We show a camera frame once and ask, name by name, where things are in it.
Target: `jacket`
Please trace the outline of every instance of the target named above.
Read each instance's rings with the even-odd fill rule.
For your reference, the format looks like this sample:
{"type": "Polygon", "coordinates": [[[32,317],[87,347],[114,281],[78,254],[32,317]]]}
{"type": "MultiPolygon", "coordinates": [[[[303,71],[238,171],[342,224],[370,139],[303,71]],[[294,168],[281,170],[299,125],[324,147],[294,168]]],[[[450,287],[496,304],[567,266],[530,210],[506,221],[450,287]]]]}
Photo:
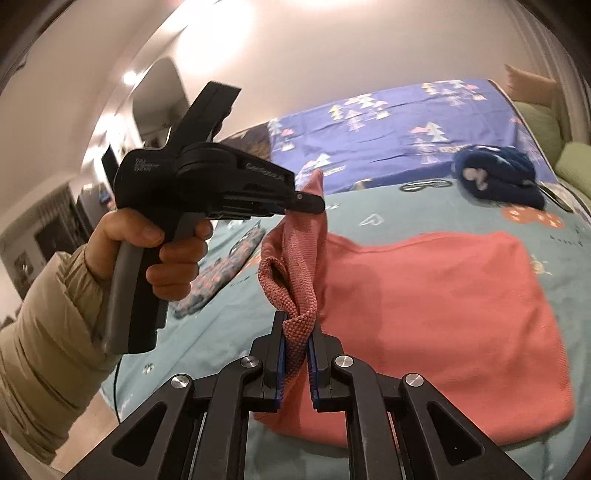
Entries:
{"type": "Polygon", "coordinates": [[[33,282],[17,322],[0,330],[0,429],[33,480],[60,478],[38,461],[53,460],[119,360],[101,345],[107,298],[85,247],[60,252],[33,282]]]}

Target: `ceiling light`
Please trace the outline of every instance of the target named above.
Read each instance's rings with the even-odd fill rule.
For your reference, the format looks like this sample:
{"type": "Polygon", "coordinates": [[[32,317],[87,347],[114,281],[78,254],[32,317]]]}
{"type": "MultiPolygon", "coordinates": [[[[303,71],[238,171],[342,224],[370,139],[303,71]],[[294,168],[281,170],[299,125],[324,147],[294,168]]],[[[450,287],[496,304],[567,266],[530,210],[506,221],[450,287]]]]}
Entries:
{"type": "Polygon", "coordinates": [[[130,85],[133,87],[138,81],[139,75],[135,72],[127,72],[123,75],[123,81],[126,85],[130,85]]]}

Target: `patterned cloth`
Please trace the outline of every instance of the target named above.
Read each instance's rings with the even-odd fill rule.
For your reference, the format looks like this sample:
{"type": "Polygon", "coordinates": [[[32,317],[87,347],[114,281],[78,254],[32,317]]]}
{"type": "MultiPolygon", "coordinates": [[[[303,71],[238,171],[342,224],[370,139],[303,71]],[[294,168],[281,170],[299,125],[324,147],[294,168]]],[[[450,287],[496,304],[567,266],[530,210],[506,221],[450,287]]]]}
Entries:
{"type": "Polygon", "coordinates": [[[226,258],[218,258],[213,265],[203,270],[191,283],[189,295],[171,303],[173,315],[177,319],[201,310],[213,296],[232,280],[244,266],[248,258],[261,243],[264,229],[257,223],[230,250],[226,258]]]}

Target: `pink knit fabric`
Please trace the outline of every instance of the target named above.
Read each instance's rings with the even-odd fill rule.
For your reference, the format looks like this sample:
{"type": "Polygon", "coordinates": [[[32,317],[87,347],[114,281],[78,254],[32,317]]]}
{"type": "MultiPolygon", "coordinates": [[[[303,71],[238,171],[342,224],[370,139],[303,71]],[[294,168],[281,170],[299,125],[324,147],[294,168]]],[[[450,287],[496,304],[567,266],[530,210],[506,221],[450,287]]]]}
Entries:
{"type": "MultiPolygon", "coordinates": [[[[306,190],[322,193],[320,173],[306,190]]],[[[556,319],[511,235],[440,232],[361,247],[327,234],[326,215],[288,212],[261,257],[262,288],[290,315],[281,411],[257,416],[276,432],[346,445],[344,414],[311,404],[304,358],[315,319],[377,372],[423,374],[500,445],[572,416],[556,319]]]]}
{"type": "MultiPolygon", "coordinates": [[[[315,171],[304,192],[322,195],[322,180],[322,172],[315,171]]],[[[288,379],[306,357],[306,342],[324,303],[326,235],[326,213],[288,212],[261,247],[259,282],[271,304],[290,316],[283,323],[288,379]]]]}

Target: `blue bedsheet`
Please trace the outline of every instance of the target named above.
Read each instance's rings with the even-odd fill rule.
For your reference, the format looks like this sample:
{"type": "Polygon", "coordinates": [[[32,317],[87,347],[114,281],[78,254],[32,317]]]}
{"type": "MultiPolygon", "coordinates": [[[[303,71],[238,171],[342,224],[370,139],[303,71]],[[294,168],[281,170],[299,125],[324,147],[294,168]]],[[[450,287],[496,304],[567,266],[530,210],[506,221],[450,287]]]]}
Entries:
{"type": "MultiPolygon", "coordinates": [[[[329,231],[364,246],[394,244],[440,231],[505,231],[523,242],[563,335],[576,412],[572,421],[552,432],[504,449],[534,480],[563,479],[591,432],[591,296],[587,294],[591,228],[578,215],[551,202],[547,210],[562,219],[561,229],[510,221],[498,205],[477,202],[453,181],[447,187],[423,190],[391,186],[338,193],[326,197],[326,205],[329,231]]],[[[269,231],[280,220],[274,216],[260,221],[269,231]]],[[[202,267],[226,257],[258,221],[218,223],[202,267]]],[[[255,254],[203,310],[182,319],[170,312],[155,350],[124,356],[117,382],[122,418],[173,375],[200,378],[218,373],[246,355],[256,337],[270,333],[274,308],[258,282],[258,260],[255,254]]],[[[420,340],[416,347],[421,348],[420,340]]],[[[103,384],[103,393],[112,405],[113,375],[103,384]]],[[[345,450],[280,436],[257,421],[249,425],[248,480],[345,480],[348,465],[345,450]]]]}
{"type": "Polygon", "coordinates": [[[511,103],[490,81],[446,80],[328,103],[273,119],[271,159],[303,186],[324,171],[324,192],[453,176],[466,145],[513,145],[534,163],[538,180],[557,183],[511,103]]]}

